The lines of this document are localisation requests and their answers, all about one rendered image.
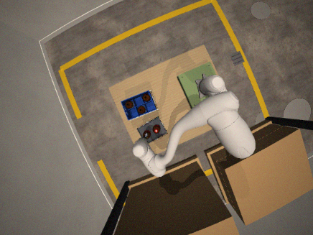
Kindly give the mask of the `blue bottle crate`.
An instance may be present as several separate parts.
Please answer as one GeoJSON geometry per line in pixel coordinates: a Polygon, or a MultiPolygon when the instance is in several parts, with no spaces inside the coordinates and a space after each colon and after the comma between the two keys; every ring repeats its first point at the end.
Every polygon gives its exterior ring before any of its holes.
{"type": "Polygon", "coordinates": [[[155,106],[155,104],[154,104],[154,101],[153,101],[153,98],[152,98],[152,96],[151,96],[151,93],[150,93],[149,91],[145,91],[145,92],[140,93],[140,94],[138,94],[138,95],[136,95],[136,96],[133,96],[133,97],[131,97],[131,98],[127,98],[126,100],[121,101],[121,104],[122,104],[122,102],[123,102],[122,106],[123,106],[123,109],[124,109],[124,111],[125,111],[125,114],[126,114],[126,117],[127,117],[128,120],[134,119],[134,117],[136,118],[136,117],[138,117],[138,116],[147,114],[148,112],[151,112],[151,111],[154,111],[154,110],[157,109],[156,106],[155,106]],[[146,92],[146,93],[145,93],[145,92],[146,92]],[[148,102],[145,102],[145,101],[142,99],[142,96],[143,96],[144,94],[149,94],[150,97],[151,97],[151,100],[148,101],[148,102]],[[135,107],[132,108],[132,109],[130,109],[130,110],[129,110],[128,108],[126,108],[125,103],[126,103],[127,101],[133,101],[135,107]],[[146,112],[143,113],[143,114],[140,114],[140,113],[138,112],[138,107],[139,107],[139,106],[145,106],[146,112]],[[124,108],[124,107],[125,107],[125,108],[124,108]]]}

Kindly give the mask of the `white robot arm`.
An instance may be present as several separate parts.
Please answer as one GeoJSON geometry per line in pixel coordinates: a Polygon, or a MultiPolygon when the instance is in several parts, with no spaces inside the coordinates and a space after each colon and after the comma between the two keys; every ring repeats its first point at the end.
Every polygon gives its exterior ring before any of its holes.
{"type": "Polygon", "coordinates": [[[231,91],[227,91],[224,80],[219,75],[206,77],[203,73],[202,79],[195,82],[199,98],[206,96],[202,89],[209,97],[194,106],[173,126],[165,155],[155,154],[148,144],[148,139],[144,137],[139,138],[133,145],[133,154],[156,177],[165,174],[166,164],[172,160],[182,134],[206,124],[210,125],[220,143],[232,156],[243,159],[254,153],[254,136],[238,114],[238,98],[231,91]]]}

